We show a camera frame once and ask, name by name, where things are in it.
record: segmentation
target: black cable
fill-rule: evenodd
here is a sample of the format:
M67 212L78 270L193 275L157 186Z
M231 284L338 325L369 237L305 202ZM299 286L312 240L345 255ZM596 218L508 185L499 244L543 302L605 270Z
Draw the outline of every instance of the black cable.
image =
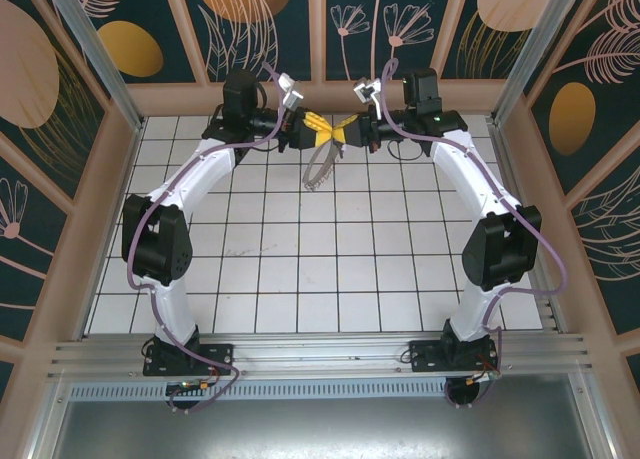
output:
M391 143L392 142L398 144L398 154L400 154L400 142L401 141L389 141L389 142L387 142L387 151L389 152L391 157L393 157L394 159L396 159L398 161L401 161L401 162L402 161L404 161L404 162L417 161L418 159L420 159L422 157L422 154L424 154L424 151L422 149L420 149L420 154L418 154L416 157L412 157L410 159L402 159L399 155L396 156L393 152L391 152Z

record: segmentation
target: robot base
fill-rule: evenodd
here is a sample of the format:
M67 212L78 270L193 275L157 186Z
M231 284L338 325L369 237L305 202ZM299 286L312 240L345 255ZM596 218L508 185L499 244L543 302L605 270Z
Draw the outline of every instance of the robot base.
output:
M445 322L439 341L412 341L409 343L413 372L482 371L484 358L498 367L496 345L489 335L475 341L460 341L449 320Z
M196 328L191 339L185 347L192 352L215 362L233 364L232 344L200 344L200 333ZM229 369L217 368L221 376L231 374ZM185 354L173 344L161 341L157 336L153 337L153 343L145 352L144 376L171 377L171 376L210 376L209 365Z

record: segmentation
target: wallpaper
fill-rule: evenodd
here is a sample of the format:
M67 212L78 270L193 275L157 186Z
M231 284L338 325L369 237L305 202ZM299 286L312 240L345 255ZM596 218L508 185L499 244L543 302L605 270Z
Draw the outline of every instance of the wallpaper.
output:
M629 365L629 369L631 369L631 375L636 383L638 392L640 392L640 354L627 356L627 364Z
M209 80L244 68L268 79L262 62L311 79L309 0L186 0Z
M0 158L0 335L24 339L65 220Z
M391 57L397 77L428 68L447 1L327 0L327 80L380 77Z
M466 0L443 79L505 79L548 0Z
M78 0L128 84L194 82L167 0Z
M558 45L558 42L560 42L560 39L562 38L562 36L564 35L565 31L567 30L567 27L569 26L569 23L571 22L571 20L573 19L573 16L575 15L576 11L580 7L580 4L582 4L582 1L583 0L575 0L575 1L573 1L573 5L569 9L569 13L564 17L564 20L562 21L562 24L560 24L560 27L556 31L556 34L555 34L553 40L549 43L549 46L547 47L547 50L545 51L543 56L540 58L540 62L538 62L538 65L536 66L535 70L531 74L531 77L529 78L529 81L525 85L525 87L524 87L525 95L529 94L529 91L531 91L531 88L533 87L533 85L538 80L538 77L540 76L540 73L542 72L542 70L547 65L548 56L550 56L552 54L552 52L555 50L556 46Z
M104 116L31 0L0 0L0 133L74 197Z
M640 149L573 208L618 334L640 327Z
M11 377L11 371L13 371L13 364L10 362L0 361L0 403L2 402L2 396L9 384L9 378Z
M532 112L565 193L640 119L640 0L597 0Z

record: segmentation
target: gray metal floor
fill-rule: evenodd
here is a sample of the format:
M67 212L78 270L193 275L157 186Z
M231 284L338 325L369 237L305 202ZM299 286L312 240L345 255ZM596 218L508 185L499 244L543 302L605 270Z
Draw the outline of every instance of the gray metal floor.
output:
M440 397L224 401L193 416L162 403L72 403L59 459L586 458L564 377L512 376L482 404Z

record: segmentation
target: mounting plate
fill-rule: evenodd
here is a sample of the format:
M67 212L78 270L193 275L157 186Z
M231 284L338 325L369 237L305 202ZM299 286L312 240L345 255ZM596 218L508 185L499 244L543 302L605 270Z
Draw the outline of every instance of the mounting plate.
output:
M200 361L181 361L168 363L164 356L156 353L156 347L151 344L145 353L144 367L142 374L151 377L171 377L171 376L209 376L211 371L209 365ZM233 364L233 344L201 344L198 354L206 359L224 364ZM221 376L231 374L229 369L218 368Z
M492 340L480 352L489 364L498 367L496 346ZM409 342L411 370L413 372L482 371L482 361L475 355L452 363L446 359L441 340Z

